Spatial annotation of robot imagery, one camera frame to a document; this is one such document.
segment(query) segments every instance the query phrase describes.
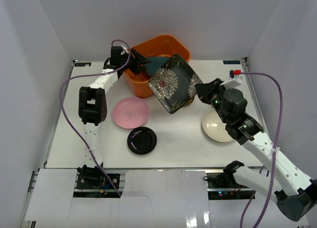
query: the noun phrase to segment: black label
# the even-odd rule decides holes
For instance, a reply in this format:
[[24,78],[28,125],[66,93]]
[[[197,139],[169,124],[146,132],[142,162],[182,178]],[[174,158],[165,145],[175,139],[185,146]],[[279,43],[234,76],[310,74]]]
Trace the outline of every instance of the black label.
[[77,62],[74,66],[91,66],[91,62]]
[[240,65],[240,61],[223,61],[225,65]]

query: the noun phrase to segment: floral plate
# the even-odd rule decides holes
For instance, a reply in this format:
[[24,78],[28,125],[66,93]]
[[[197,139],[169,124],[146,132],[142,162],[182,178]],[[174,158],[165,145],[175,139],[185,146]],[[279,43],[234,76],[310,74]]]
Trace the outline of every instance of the floral plate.
[[203,82],[195,71],[178,54],[173,55],[152,76],[148,84],[165,107],[173,114],[197,94],[195,84]]

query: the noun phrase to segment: white wall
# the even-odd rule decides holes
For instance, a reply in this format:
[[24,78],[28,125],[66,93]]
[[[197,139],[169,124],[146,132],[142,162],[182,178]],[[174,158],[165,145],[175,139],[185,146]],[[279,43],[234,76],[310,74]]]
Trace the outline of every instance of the white wall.
[[20,226],[71,61],[38,0],[0,0],[0,227]]
[[[279,146],[304,172],[317,179],[317,0],[280,0],[249,61],[250,70],[272,74],[281,84],[284,111]],[[274,83],[253,77],[271,135],[278,117]],[[308,218],[317,227],[317,208]]]
[[279,0],[39,0],[71,59],[172,34],[194,59],[248,56]]

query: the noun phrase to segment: black plate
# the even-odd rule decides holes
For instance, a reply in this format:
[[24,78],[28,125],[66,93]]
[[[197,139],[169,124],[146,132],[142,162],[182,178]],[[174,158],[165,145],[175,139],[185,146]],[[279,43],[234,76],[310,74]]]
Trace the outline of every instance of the black plate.
[[157,136],[152,129],[139,127],[132,130],[128,136],[129,149],[137,155],[150,153],[157,144]]

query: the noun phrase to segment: pink plate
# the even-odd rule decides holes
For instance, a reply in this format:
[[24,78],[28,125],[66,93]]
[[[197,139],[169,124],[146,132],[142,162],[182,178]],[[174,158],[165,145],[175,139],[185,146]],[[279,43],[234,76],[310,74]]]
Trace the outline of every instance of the pink plate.
[[143,125],[149,118],[149,107],[137,97],[124,98],[113,109],[113,120],[125,129],[134,129]]

